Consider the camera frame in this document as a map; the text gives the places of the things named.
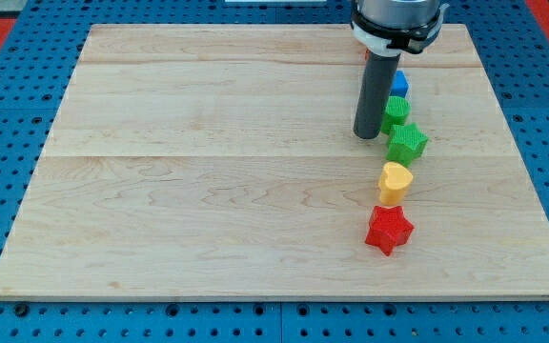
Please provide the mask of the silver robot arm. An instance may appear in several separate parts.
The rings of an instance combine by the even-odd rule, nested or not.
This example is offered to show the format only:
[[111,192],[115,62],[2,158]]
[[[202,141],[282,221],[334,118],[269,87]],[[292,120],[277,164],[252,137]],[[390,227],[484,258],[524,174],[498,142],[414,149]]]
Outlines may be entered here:
[[420,54],[437,39],[448,9],[440,0],[357,0],[351,27],[372,54]]

